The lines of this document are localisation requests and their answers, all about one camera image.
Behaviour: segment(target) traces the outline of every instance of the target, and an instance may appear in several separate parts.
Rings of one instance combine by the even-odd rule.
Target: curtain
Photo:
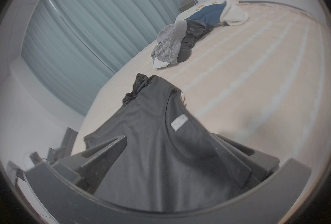
[[[22,57],[50,92],[86,115],[99,89],[174,22],[181,1],[40,0]]]

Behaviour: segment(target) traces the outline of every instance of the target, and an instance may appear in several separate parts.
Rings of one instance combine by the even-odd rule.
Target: clothing tag
[[[185,114],[181,114],[179,117],[177,117],[172,123],[171,127],[174,131],[177,131],[180,129],[182,125],[188,120],[188,117]]]

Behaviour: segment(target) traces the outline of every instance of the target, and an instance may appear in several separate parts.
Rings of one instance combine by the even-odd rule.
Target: gray waffle-knit fabric
[[[153,49],[151,57],[168,63],[177,63],[180,43],[186,35],[187,22],[178,21],[164,27],[158,34],[158,45]]]

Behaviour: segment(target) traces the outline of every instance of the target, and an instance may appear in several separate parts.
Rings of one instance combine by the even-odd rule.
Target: pillow
[[[212,5],[212,4],[224,3],[225,1],[231,1],[235,4],[239,3],[239,0],[209,0],[209,1],[206,1],[204,3],[197,3],[194,6],[192,6],[191,8],[187,9],[186,11],[183,11],[182,13],[180,13],[177,16],[175,22],[184,21],[186,18],[188,18],[191,15],[195,14],[197,11],[200,11],[205,6]]]

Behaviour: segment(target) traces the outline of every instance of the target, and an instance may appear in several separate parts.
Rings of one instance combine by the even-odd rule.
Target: bed
[[[77,136],[107,121],[132,91],[136,74],[158,75],[183,91],[184,104],[210,132],[317,168],[330,152],[330,29],[309,13],[281,4],[240,3],[250,20],[217,27],[191,57],[153,69],[149,44],[99,91]]]

